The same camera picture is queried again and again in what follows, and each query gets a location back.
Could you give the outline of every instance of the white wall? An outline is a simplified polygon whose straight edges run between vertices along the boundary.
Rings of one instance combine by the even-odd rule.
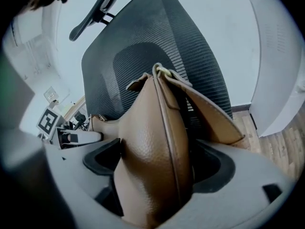
[[[87,15],[96,0],[68,0],[58,18],[57,71],[71,89],[75,101],[84,94],[81,59],[104,28],[95,24],[77,41],[69,41],[71,30]],[[117,0],[111,13],[117,14],[130,0]],[[249,0],[179,0],[212,48],[227,84],[231,104],[251,102],[259,69],[259,37]]]
[[[25,43],[42,33],[42,10],[43,9],[40,8],[35,11],[20,14],[13,19],[15,35],[17,32],[20,36],[17,42],[18,45]]]
[[[72,101],[69,88],[52,67],[53,60],[50,58],[51,55],[47,54],[50,46],[43,35],[18,47],[6,37],[3,48],[13,68],[35,94],[19,127],[24,132],[37,135],[39,130],[36,124],[43,110],[49,105],[43,94],[52,86],[59,95],[60,104],[66,105]]]

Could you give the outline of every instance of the white plastic panel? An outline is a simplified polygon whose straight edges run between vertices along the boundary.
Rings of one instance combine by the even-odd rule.
[[[260,71],[250,112],[258,135],[265,136],[281,131],[294,117],[290,116],[290,120],[286,118],[286,124],[278,119],[294,91],[300,69],[303,38],[280,0],[250,1],[256,14],[261,44]],[[283,113],[294,113],[297,108],[291,103]],[[267,132],[276,119],[275,126],[278,128]]]

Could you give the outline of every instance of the wall socket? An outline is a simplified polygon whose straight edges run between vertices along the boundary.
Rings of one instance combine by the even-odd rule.
[[[49,103],[53,102],[54,100],[58,100],[59,98],[53,87],[50,87],[43,95]]]

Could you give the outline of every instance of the brown handbag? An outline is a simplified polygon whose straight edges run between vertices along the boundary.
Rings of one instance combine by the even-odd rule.
[[[120,119],[107,121],[94,115],[89,127],[102,132],[104,140],[121,139],[123,152],[114,182],[122,219],[144,228],[165,222],[192,195],[188,135],[174,92],[187,96],[206,130],[205,140],[243,147],[244,138],[221,108],[178,73],[160,63],[152,73],[144,73],[126,87],[140,93]]]

